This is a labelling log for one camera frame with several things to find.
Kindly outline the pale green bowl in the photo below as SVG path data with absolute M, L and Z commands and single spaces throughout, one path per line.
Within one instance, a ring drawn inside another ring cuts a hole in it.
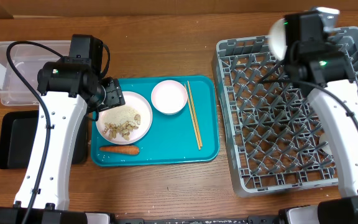
M 279 61 L 282 61 L 285 58 L 287 51 L 285 25 L 285 19 L 281 18 L 273 24 L 268 33 L 269 50 Z

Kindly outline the white paper cup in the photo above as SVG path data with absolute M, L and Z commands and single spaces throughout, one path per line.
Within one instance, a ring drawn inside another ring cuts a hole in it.
M 319 144 L 322 144 L 322 148 L 321 150 L 326 153 L 326 154 L 329 154 L 329 155 L 332 155 L 332 151 L 331 151 L 331 148 L 328 144 L 328 137 L 326 136 L 325 133 L 321 134 L 320 137 L 319 137 Z

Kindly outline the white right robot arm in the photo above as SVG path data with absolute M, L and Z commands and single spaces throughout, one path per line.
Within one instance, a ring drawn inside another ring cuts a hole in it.
M 286 223 L 358 223 L 358 86 L 347 55 L 329 41 L 334 11 L 286 15 L 277 23 L 286 42 L 284 69 L 318 115 L 333 154 L 341 197 L 288 208 Z

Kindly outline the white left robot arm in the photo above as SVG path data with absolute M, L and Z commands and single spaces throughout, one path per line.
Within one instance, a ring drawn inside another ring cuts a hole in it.
M 0 207 L 0 223 L 114 223 L 108 212 L 69 211 L 69 178 L 82 121 L 125 103 L 118 79 L 102 64 L 108 46 L 92 35 L 75 34 L 67 56 L 47 62 L 33 88 L 14 65 L 12 42 L 7 62 L 39 102 L 39 116 L 29 164 L 11 207 Z

